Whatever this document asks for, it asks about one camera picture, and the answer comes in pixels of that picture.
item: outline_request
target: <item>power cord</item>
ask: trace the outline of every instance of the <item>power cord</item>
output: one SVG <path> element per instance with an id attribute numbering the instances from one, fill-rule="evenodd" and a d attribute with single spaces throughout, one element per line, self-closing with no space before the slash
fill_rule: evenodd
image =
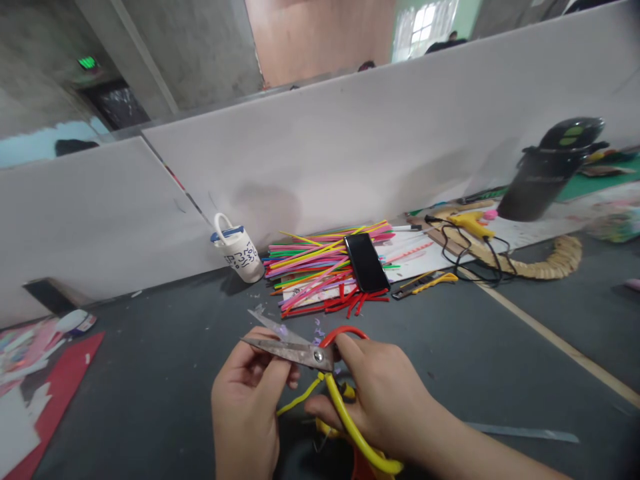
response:
<path id="1" fill-rule="evenodd" d="M 478 274 L 478 273 L 476 273 L 476 272 L 472 271 L 468 266 L 466 267 L 466 268 L 467 268 L 467 270 L 469 270 L 470 272 L 472 272 L 472 274 L 474 274 L 474 275 L 477 277 L 477 279 L 468 279 L 468 278 L 466 278 L 466 277 L 464 277 L 464 276 L 460 276 L 460 275 L 458 275 L 458 268 L 460 268 L 460 261 L 462 260 L 462 257 L 464 257 L 464 256 L 469 252 L 469 250 L 471 249 L 471 246 L 473 245 L 473 244 L 472 244 L 472 242 L 471 242 L 471 240 L 469 240 L 469 239 L 468 239 L 468 238 L 467 238 L 467 237 L 462 233 L 462 230 L 460 230 L 460 227 L 458 227 L 456 224 L 454 224 L 453 222 L 451 222 L 451 221 L 449 221 L 449 220 L 443 220 L 443 219 L 440 219 L 440 218 L 437 218 L 437 217 L 432 217 L 431 215 L 426 215 L 426 216 L 425 216 L 425 222 L 426 222 L 426 223 L 428 223 L 428 224 L 431 224 L 431 223 L 433 223 L 433 222 L 443 222 L 443 223 L 446 223 L 446 225 L 443 225 L 443 226 L 442 226 L 442 228 L 440 229 L 440 232 L 442 233 L 442 235 L 443 235 L 443 236 L 444 236 L 444 238 L 445 238 L 445 243 L 444 243 L 444 245 L 442 246 L 442 256 L 443 256 L 444 258 L 446 258 L 449 262 L 451 262 L 451 263 L 453 264 L 453 274 L 454 274 L 454 275 L 456 275 L 458 278 L 460 278 L 460 280 L 463 280 L 463 281 L 470 281 L 470 282 L 479 282 L 479 281 L 481 281 L 481 282 L 484 282 L 484 283 L 486 283 L 486 284 L 488 284 L 488 285 L 490 285 L 490 286 L 492 286 L 492 287 L 496 288 L 496 287 L 498 287 L 498 286 L 503 282 L 503 280 L 505 279 L 505 278 L 504 278 L 504 275 L 509 275 L 508 280 L 511 280 L 511 279 L 513 279 L 513 278 L 515 277 L 515 274 L 514 274 L 514 273 L 516 273 L 517 271 L 516 271 L 516 269 L 515 269 L 515 266 L 514 266 L 514 265 L 513 265 L 513 263 L 511 262 L 511 258 L 509 258 L 509 250 L 511 250 L 511 245 L 509 244 L 509 242 L 508 242 L 508 241 L 506 241 L 506 240 L 504 240 L 504 239 L 502 239 L 502 238 L 499 238 L 499 237 L 494 237 L 494 238 L 495 238 L 496 240 L 501 241 L 501 242 L 503 242 L 504 244 L 506 244 L 506 246 L 507 246 L 507 250 L 506 250 L 506 252 L 504 253 L 504 256 L 505 256 L 505 258 L 507 259 L 507 262 L 509 263 L 509 266 L 512 268 L 512 270 L 513 270 L 513 272 L 514 272 L 514 273 L 504 272 L 504 271 L 502 270 L 502 266 L 501 266 L 501 264 L 500 264 L 500 261 L 499 261 L 498 255 L 496 254 L 496 252 L 495 252 L 495 250 L 494 250 L 494 248 L 493 248 L 493 246 L 492 246 L 492 244 L 491 244 L 491 242 L 490 242 L 489 237 L 484 237 L 484 238 L 483 238 L 483 240 L 484 240 L 484 242 L 487 244 L 487 246 L 489 247 L 489 250 L 491 250 L 491 254 L 493 255 L 493 260 L 494 260 L 495 265 L 496 265 L 496 267 L 495 267 L 495 268 L 496 268 L 496 270 L 497 270 L 497 274 L 496 274 L 496 276 L 494 276 L 494 278 L 491 278 L 491 279 L 490 279 L 490 278 L 486 278 L 486 277 L 484 277 L 484 276 L 482 276 L 482 275 L 480 275 L 480 274 Z M 460 252 L 460 254 L 458 254 L 458 256 L 456 257 L 456 259 L 455 259 L 455 260 L 452 260 L 452 259 L 451 259 L 451 258 L 449 258 L 449 256 L 447 255 L 447 245 L 449 244 L 449 236 L 447 235 L 447 228 L 457 230 L 457 231 L 458 231 L 458 234 L 460 234 L 460 236 L 461 236 L 462 238 L 464 238 L 464 239 L 467 241 L 467 244 L 468 244 L 468 245 L 466 246 L 466 248 L 464 248 L 464 250 L 462 250 L 462 251 Z"/>

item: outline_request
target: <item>white cup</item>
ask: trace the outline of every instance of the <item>white cup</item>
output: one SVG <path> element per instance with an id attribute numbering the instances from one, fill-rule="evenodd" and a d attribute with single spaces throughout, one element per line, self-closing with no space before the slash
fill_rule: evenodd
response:
<path id="1" fill-rule="evenodd" d="M 220 229 L 220 218 L 227 222 L 227 229 Z M 233 270 L 240 275 L 246 283 L 255 283 L 265 274 L 265 267 L 260 261 L 258 251 L 253 246 L 249 234 L 242 225 L 232 227 L 231 222 L 224 213 L 216 213 L 213 218 L 213 227 L 217 233 L 211 237 L 213 245 L 220 255 Z"/>

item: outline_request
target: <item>exit sign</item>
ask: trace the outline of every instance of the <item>exit sign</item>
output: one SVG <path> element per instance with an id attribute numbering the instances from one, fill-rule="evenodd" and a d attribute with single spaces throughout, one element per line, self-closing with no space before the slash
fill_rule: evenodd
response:
<path id="1" fill-rule="evenodd" d="M 84 57 L 78 59 L 78 63 L 82 67 L 82 70 L 92 70 L 98 66 L 98 62 L 96 62 L 93 57 Z"/>

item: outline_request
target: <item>black smartphone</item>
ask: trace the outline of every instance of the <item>black smartphone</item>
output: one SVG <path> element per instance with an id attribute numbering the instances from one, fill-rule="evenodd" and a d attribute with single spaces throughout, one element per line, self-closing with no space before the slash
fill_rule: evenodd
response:
<path id="1" fill-rule="evenodd" d="M 360 290 L 370 293 L 391 288 L 368 233 L 347 235 L 345 244 Z"/>
<path id="2" fill-rule="evenodd" d="M 62 318 L 69 312 L 78 310 L 78 307 L 53 284 L 50 278 L 32 280 L 25 283 L 22 288 L 28 291 L 33 298 L 42 303 L 50 312 Z"/>

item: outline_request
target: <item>marker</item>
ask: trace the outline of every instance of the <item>marker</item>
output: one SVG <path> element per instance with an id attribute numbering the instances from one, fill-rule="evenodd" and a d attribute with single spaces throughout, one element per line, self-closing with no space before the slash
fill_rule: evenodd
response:
<path id="1" fill-rule="evenodd" d="M 393 231 L 420 231 L 422 230 L 422 225 L 401 225 L 399 227 L 394 227 Z"/>

